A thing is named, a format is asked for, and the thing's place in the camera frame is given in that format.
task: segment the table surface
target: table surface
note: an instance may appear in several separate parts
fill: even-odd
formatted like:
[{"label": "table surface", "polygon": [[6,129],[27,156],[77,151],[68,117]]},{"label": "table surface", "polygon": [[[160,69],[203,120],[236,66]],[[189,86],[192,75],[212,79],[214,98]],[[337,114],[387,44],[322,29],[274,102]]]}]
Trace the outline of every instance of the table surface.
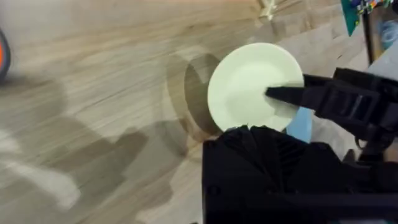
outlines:
[{"label": "table surface", "polygon": [[340,0],[277,5],[268,22],[256,0],[2,0],[0,223],[201,222],[201,143],[219,133],[206,89],[225,55],[273,42],[307,73],[367,66]]}]

